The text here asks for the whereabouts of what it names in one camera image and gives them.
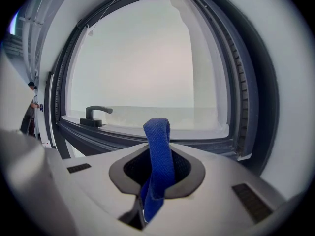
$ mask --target black opening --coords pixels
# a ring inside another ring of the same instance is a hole
[[[191,164],[188,160],[174,151],[172,151],[172,157],[175,170],[175,181],[178,183],[189,175]],[[151,171],[152,167],[149,149],[124,165],[124,173],[141,186],[143,186],[146,180],[150,177]]]

